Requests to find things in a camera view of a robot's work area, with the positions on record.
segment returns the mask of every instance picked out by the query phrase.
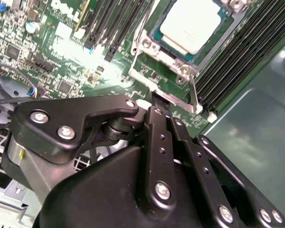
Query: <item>black plastic bracket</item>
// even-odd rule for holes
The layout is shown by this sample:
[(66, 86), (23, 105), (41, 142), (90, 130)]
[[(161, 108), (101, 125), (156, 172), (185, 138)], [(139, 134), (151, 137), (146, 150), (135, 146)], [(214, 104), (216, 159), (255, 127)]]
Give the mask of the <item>black plastic bracket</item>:
[(137, 204), (151, 218), (164, 219), (176, 206), (172, 135), (166, 116), (150, 107), (144, 130), (144, 153), (139, 168)]
[[(172, 117), (169, 125), (174, 136), (174, 152), (179, 153), (187, 169), (188, 183), (195, 194), (197, 210), (200, 217), (204, 218), (202, 221), (205, 226), (216, 227), (223, 224), (222, 227), (239, 227), (240, 219), (233, 212), (205, 151), (192, 142), (182, 121)], [(229, 213), (226, 219), (220, 214), (220, 208)]]
[[(105, 121), (133, 117), (138, 110), (137, 104), (125, 95), (27, 102), (16, 108), (10, 131), (23, 147), (47, 161), (62, 164), (90, 149)], [(42, 124), (32, 121), (30, 115), (35, 111), (45, 113), (49, 120)], [(62, 126), (71, 127), (75, 137), (59, 137), (57, 130)]]
[(212, 143), (199, 135), (194, 142), (203, 147), (209, 161), (216, 167), (219, 182), (232, 192), (233, 207), (242, 221), (249, 226), (285, 227), (282, 213), (256, 188), (256, 186)]

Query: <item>screw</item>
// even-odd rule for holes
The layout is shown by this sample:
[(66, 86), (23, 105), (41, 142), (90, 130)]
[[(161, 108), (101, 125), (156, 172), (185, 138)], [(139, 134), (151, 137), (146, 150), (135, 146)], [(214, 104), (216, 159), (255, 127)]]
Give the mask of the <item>screw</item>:
[(228, 222), (228, 223), (232, 223), (233, 222), (233, 216), (231, 214), (231, 212), (228, 210), (228, 208), (226, 208), (225, 206), (219, 206), (219, 213), (221, 214), (221, 216), (223, 217), (223, 219)]
[(126, 103), (127, 103), (127, 105), (130, 106), (130, 107), (135, 107), (134, 102), (132, 102), (132, 101), (130, 101), (130, 100), (126, 100)]
[(208, 144), (209, 144), (208, 140), (207, 140), (207, 139), (205, 139), (205, 138), (201, 138), (201, 141), (203, 141), (203, 143), (204, 143), (204, 144), (206, 144), (206, 145), (208, 145)]
[(143, 45), (143, 47), (145, 47), (145, 48), (149, 48), (149, 47), (152, 45), (152, 43), (151, 43), (151, 41), (149, 41), (148, 39), (145, 39), (145, 40), (142, 42), (142, 45)]
[(264, 209), (260, 209), (260, 213), (266, 222), (268, 222), (268, 223), (271, 222), (271, 218), (270, 218), (269, 214)]
[(162, 115), (162, 112), (161, 112), (158, 108), (155, 108), (154, 111), (155, 111), (155, 113), (157, 113), (158, 115)]
[(49, 118), (48, 116), (45, 114), (45, 113), (42, 113), (42, 112), (33, 112), (30, 114), (30, 119), (33, 121), (33, 122), (36, 122), (38, 124), (44, 124), (46, 123)]
[(272, 213), (272, 215), (274, 216), (274, 218), (276, 219), (277, 222), (279, 222), (279, 223), (283, 222), (281, 216), (275, 210), (272, 210), (271, 213)]
[(155, 185), (155, 191), (157, 193), (157, 195), (163, 199), (163, 200), (167, 200), (170, 198), (170, 189), (167, 187), (167, 185), (165, 185), (162, 182), (157, 182)]
[(62, 126), (58, 129), (58, 136), (60, 136), (62, 139), (73, 139), (75, 137), (75, 132), (71, 127), (68, 126)]

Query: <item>black metal arm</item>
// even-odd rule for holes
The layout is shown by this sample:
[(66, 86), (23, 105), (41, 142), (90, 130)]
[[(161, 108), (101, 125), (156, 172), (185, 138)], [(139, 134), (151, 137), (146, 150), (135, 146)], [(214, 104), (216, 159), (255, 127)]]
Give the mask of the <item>black metal arm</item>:
[[(73, 159), (128, 141), (75, 173)], [(2, 166), (43, 203), (40, 228), (285, 227), (282, 213), (169, 104), (123, 95), (20, 104)]]

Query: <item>green circuit board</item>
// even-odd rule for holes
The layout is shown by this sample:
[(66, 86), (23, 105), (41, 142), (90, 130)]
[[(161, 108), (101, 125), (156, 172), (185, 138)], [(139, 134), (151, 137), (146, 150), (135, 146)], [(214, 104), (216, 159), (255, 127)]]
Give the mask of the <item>green circuit board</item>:
[[(118, 14), (122, 2), (122, 0), (116, 1), (112, 15)], [(124, 19), (121, 20), (120, 28), (122, 24), (126, 23), (126, 18), (131, 14), (135, 2), (135, 0), (130, 2), (123, 15)], [(79, 30), (77, 30), (86, 26), (84, 20), (88, 14), (97, 17), (95, 14), (100, 3), (100, 0), (23, 0), (20, 8), (11, 8), (5, 12), (0, 12), (0, 62), (20, 69), (22, 73), (31, 77), (38, 87), (43, 88), (46, 91), (45, 95), (50, 98), (126, 94), (133, 99), (144, 99), (148, 94), (148, 88), (131, 78), (128, 71), (134, 59), (130, 53), (134, 32), (150, 7), (151, 0), (140, 1), (141, 9), (129, 26), (118, 52), (111, 62), (104, 59), (108, 48), (97, 48), (95, 50), (85, 48), (84, 44), (88, 33), (79, 34)], [(147, 31), (152, 29), (169, 3), (170, 0), (156, 1), (155, 10), (145, 26)], [(239, 30), (257, 7), (254, 5), (249, 8), (234, 30)], [(99, 15), (103, 13), (104, 9), (99, 11)], [(28, 33), (25, 28), (27, 23), (32, 21), (31, 17), (40, 26), (36, 34)], [(111, 27), (115, 20), (116, 17), (111, 17), (106, 27)], [(211, 36), (206, 48), (209, 49), (219, 41), (232, 21), (231, 18), (224, 21), (220, 30)], [(226, 46), (228, 39), (221, 44), (216, 55), (219, 55), (220, 50)], [(19, 50), (16, 58), (10, 57), (8, 51), (10, 45)], [(199, 56), (198, 62), (201, 62), (206, 52), (203, 53), (202, 57)], [(47, 61), (53, 70), (46, 72), (31, 67), (29, 55)], [(176, 74), (164, 64), (146, 54), (141, 54), (138, 56), (134, 68), (157, 83), (162, 91), (173, 94), (183, 101), (188, 101), (188, 85), (175, 83)], [(9, 76), (26, 83), (12, 71), (4, 68), (2, 71), (1, 76)], [(173, 115), (186, 124), (192, 136), (198, 134), (208, 125), (208, 121), (201, 115), (189, 114), (177, 106), (173, 106)]]

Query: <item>black ram slot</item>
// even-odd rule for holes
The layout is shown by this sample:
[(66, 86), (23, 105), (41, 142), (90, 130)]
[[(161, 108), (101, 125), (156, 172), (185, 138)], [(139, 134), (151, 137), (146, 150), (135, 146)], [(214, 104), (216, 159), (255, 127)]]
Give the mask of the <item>black ram slot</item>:
[(239, 46), (240, 43), (243, 42), (243, 39), (245, 36), (248, 36), (250, 32), (253, 31), (254, 25), (258, 25), (260, 18), (264, 18), (267, 16), (267, 13), (270, 13), (272, 9), (276, 7), (275, 4), (269, 4), (267, 2), (264, 2), (260, 8), (257, 10), (256, 13), (253, 14), (253, 16), (249, 19), (249, 21), (244, 25), (244, 27), (241, 29), (239, 33), (236, 34), (236, 36), (232, 39), (230, 44), (225, 48), (225, 50), (222, 52), (220, 57), (211, 65), (211, 67), (204, 73), (202, 78), (197, 82), (197, 94), (200, 95), (200, 92), (204, 91), (205, 86), (213, 81), (215, 74), (215, 70), (217, 70), (217, 67), (224, 65), (226, 62), (228, 62), (230, 58), (230, 54), (234, 52), (234, 50)]
[(99, 39), (102, 37), (102, 33), (105, 30), (109, 19), (112, 16), (112, 13), (118, 3), (118, 0), (113, 0), (113, 2), (111, 2), (112, 4), (109, 6), (108, 11), (106, 12), (105, 17), (102, 18), (101, 22), (99, 23), (99, 26), (96, 30), (94, 30), (92, 32), (92, 34), (90, 35), (91, 40), (93, 40), (94, 45), (98, 44)]
[(106, 40), (106, 44), (110, 44), (114, 35), (117, 32), (118, 26), (120, 25), (123, 15), (127, 12), (129, 6), (131, 4), (131, 0), (123, 0), (120, 11), (118, 12), (116, 16), (116, 21), (114, 22), (113, 26), (107, 31), (107, 35), (104, 35), (102, 38), (102, 41)]
[(130, 16), (128, 17), (126, 23), (124, 23), (121, 31), (118, 33), (117, 38), (114, 40), (113, 44), (110, 46), (108, 53), (105, 56), (105, 60), (110, 62), (115, 53), (118, 51), (118, 48), (120, 47), (122, 41), (125, 38), (125, 35), (127, 34), (127, 32), (130, 30), (130, 28), (132, 27), (132, 24), (134, 22), (134, 20), (136, 19), (138, 13), (141, 11), (142, 6), (144, 5), (146, 0), (138, 0), (135, 4), (135, 8), (132, 11), (132, 13), (130, 14)]
[(208, 97), (210, 95), (215, 96), (213, 91), (215, 91), (215, 90), (216, 91), (220, 91), (220, 89), (217, 88), (217, 86), (221, 86), (221, 84), (224, 81), (228, 81), (229, 80), (233, 68), (236, 67), (237, 64), (240, 64), (240, 63), (244, 62), (244, 60), (242, 58), (245, 58), (245, 57), (247, 58), (249, 56), (247, 54), (247, 52), (249, 51), (250, 48), (252, 48), (252, 49), (260, 48), (258, 44), (260, 44), (260, 45), (263, 44), (265, 42), (265, 39), (268, 38), (265, 34), (263, 34), (263, 31), (266, 31), (267, 28), (269, 28), (270, 30), (276, 29), (278, 27), (278, 24), (276, 23), (275, 19), (278, 16), (280, 16), (280, 14), (277, 13), (274, 17), (270, 17), (270, 20), (267, 20), (266, 24), (264, 24), (264, 26), (266, 28), (263, 28), (262, 31), (253, 34), (252, 37), (247, 37), (246, 41), (243, 42), (243, 44), (241, 45), (242, 48), (240, 50), (236, 50), (236, 52), (232, 55), (232, 59), (234, 61), (230, 61), (229, 60), (227, 65), (224, 65), (223, 69), (219, 69), (218, 70), (220, 75), (226, 76), (226, 78), (225, 77), (221, 77), (221, 78), (218, 78), (218, 80), (214, 80), (214, 82), (209, 83), (207, 88), (204, 89), (206, 94), (203, 93), (201, 95), (203, 97), (203, 99), (211, 100), (211, 98), (208, 98)]
[(228, 71), (222, 72), (223, 75), (228, 75), (227, 80), (225, 80), (222, 83), (216, 84), (212, 89), (211, 92), (208, 92), (209, 97), (204, 96), (203, 98), (209, 101), (213, 101), (214, 97), (217, 97), (217, 93), (221, 94), (223, 91), (223, 88), (225, 88), (226, 84), (230, 84), (230, 81), (235, 80), (234, 74), (237, 74), (243, 67), (242, 65), (249, 64), (249, 62), (253, 59), (253, 55), (255, 55), (259, 50), (263, 50), (266, 48), (268, 40), (271, 38), (271, 36), (275, 36), (276, 32), (275, 30), (282, 27), (285, 23), (285, 17), (277, 17), (276, 20), (270, 19), (271, 24), (267, 25), (267, 28), (262, 29), (261, 34), (259, 34), (259, 37), (256, 38), (256, 43), (249, 47), (246, 51), (243, 51), (243, 54), (240, 57), (235, 57), (237, 61), (233, 62), (232, 66), (226, 67), (228, 68)]
[(199, 101), (213, 110), (285, 34), (285, 0), (264, 2), (197, 82)]
[(91, 27), (93, 27), (93, 23), (98, 20), (98, 23), (96, 25), (96, 27), (93, 29), (92, 32), (90, 32), (90, 35), (88, 36), (88, 38), (85, 41), (84, 47), (91, 49), (96, 41), (95, 35), (98, 34), (100, 28), (101, 28), (101, 24), (105, 23), (105, 21), (109, 20), (108, 14), (110, 12), (112, 12), (110, 9), (113, 5), (116, 5), (118, 0), (110, 0), (108, 4), (106, 4), (104, 6), (104, 13), (101, 15), (101, 18), (98, 20), (98, 16), (100, 15), (100, 12), (102, 11), (102, 7), (104, 4), (104, 0), (100, 0), (100, 6), (97, 8), (97, 13), (95, 15), (95, 17), (93, 18), (93, 22), (90, 24)]
[[(283, 25), (283, 30), (279, 31), (279, 33), (280, 35), (285, 35), (285, 24)], [(247, 63), (246, 65), (248, 67), (244, 68), (244, 71), (238, 73), (241, 77), (238, 78), (231, 86), (230, 85), (225, 86), (225, 88), (222, 91), (224, 95), (221, 96), (221, 94), (218, 94), (214, 98), (212, 102), (213, 105), (216, 106), (219, 105), (228, 95), (230, 95), (230, 93), (241, 83), (241, 81), (249, 74), (249, 72), (254, 67), (256, 67), (258, 63), (260, 63), (263, 60), (264, 56), (266, 56), (272, 50), (272, 48), (274, 48), (274, 46), (278, 43), (279, 39), (276, 38), (275, 36), (273, 36), (272, 39), (273, 41), (270, 44), (268, 44), (269, 48), (265, 52), (260, 51), (256, 59), (253, 60), (254, 64), (251, 66), (249, 63)]]

